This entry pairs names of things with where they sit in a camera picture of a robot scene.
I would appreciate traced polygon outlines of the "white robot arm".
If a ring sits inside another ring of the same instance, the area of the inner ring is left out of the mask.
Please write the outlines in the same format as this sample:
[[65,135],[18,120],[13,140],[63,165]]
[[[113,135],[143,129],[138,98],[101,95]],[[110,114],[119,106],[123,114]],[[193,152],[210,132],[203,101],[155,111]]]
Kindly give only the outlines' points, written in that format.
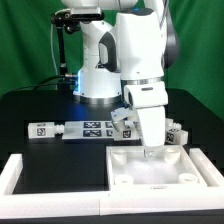
[[133,129],[146,148],[165,143],[165,54],[172,32],[168,0],[61,0],[72,15],[102,10],[117,12],[114,25],[102,20],[81,24],[85,59],[76,92],[87,99],[112,99],[119,95],[123,106],[111,112],[116,134]]

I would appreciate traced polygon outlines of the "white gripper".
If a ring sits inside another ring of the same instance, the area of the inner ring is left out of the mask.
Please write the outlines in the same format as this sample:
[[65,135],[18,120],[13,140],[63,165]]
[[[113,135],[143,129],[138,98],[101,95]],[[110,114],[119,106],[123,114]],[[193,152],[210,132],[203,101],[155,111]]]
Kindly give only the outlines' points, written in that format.
[[141,130],[143,155],[151,158],[154,148],[165,142],[165,108],[168,104],[168,95],[163,81],[142,84],[126,85],[124,100],[137,114],[137,121]]

